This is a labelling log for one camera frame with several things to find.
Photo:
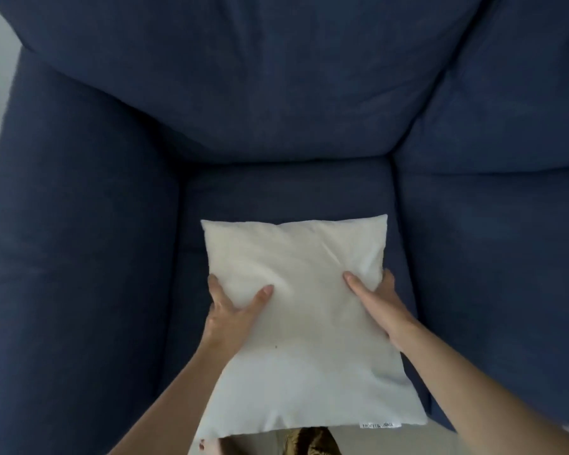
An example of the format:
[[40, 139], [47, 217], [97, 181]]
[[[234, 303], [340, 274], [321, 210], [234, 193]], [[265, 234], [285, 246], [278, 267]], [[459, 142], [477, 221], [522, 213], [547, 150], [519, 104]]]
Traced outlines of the person's left hand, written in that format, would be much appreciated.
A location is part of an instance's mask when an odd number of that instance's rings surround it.
[[242, 348], [261, 313], [256, 318], [243, 314], [243, 307], [249, 303], [236, 307], [215, 275], [208, 276], [207, 284], [212, 305], [198, 350], [212, 352], [224, 361], [229, 361]]

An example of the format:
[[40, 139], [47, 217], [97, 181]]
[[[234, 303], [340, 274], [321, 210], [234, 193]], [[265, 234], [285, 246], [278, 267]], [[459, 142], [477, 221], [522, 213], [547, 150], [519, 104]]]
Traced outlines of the person's right hand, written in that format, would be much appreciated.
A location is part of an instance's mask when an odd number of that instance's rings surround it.
[[389, 269], [383, 270], [382, 280], [374, 290], [380, 297], [380, 306], [366, 311], [385, 332], [389, 341], [405, 354], [407, 334], [410, 328], [417, 327], [417, 319], [398, 296], [395, 290], [395, 276]]

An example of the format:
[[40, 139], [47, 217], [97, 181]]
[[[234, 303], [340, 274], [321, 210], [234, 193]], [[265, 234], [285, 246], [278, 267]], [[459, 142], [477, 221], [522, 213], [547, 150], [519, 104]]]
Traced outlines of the white pillow insert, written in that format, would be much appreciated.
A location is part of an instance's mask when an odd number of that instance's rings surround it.
[[235, 306], [274, 286], [217, 382], [196, 439], [308, 427], [424, 426], [401, 353], [349, 290], [382, 280], [388, 216], [284, 224], [202, 220], [209, 272]]

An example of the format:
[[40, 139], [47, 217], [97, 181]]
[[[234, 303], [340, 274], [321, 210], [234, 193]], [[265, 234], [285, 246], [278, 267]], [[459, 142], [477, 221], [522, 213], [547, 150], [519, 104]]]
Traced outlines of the person's right forearm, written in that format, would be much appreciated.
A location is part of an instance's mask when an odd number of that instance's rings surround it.
[[475, 455], [569, 455], [569, 433], [526, 406], [417, 321], [390, 329]]

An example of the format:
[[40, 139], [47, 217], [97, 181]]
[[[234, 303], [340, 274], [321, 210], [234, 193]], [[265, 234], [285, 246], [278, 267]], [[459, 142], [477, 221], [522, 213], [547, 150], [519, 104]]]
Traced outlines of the person's left forearm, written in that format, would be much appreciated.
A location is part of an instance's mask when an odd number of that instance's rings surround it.
[[231, 358], [222, 346], [201, 345], [107, 455], [188, 455], [207, 403]]

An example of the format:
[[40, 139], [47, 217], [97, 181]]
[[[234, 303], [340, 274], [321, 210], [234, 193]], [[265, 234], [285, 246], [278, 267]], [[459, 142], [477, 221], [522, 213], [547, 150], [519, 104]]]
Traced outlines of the blue sofa seat cushion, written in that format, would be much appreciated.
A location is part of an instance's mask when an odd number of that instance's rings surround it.
[[569, 168], [397, 183], [422, 322], [569, 425]]
[[181, 182], [170, 316], [157, 391], [197, 348], [208, 312], [208, 263], [201, 220], [341, 221], [387, 214], [384, 267], [414, 317], [418, 309], [403, 243], [393, 170], [385, 158], [195, 166]]

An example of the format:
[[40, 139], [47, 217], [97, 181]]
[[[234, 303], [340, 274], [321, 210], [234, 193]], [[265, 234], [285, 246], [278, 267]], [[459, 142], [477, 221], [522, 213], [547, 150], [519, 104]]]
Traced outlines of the golden brown patterned fabric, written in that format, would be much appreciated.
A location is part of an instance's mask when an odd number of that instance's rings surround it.
[[326, 427], [298, 428], [288, 431], [282, 455], [342, 455]]

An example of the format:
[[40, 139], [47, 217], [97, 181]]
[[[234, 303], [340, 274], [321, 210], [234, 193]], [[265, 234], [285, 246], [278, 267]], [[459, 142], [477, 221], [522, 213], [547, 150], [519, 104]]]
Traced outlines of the dark blue sofa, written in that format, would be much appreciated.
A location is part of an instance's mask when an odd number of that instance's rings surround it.
[[399, 200], [395, 151], [477, 12], [394, 149], [305, 161], [189, 159], [150, 116], [54, 69], [15, 34], [0, 132], [0, 455], [104, 455], [159, 396], [190, 167], [382, 157]]

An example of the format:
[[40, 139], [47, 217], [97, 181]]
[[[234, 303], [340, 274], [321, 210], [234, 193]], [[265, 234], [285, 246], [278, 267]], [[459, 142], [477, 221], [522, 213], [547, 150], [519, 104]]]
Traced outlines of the blue sofa back cushion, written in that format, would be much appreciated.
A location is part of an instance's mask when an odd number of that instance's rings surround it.
[[482, 0], [0, 0], [22, 45], [201, 162], [383, 155]]
[[394, 160], [427, 174], [569, 168], [569, 0], [485, 0]]

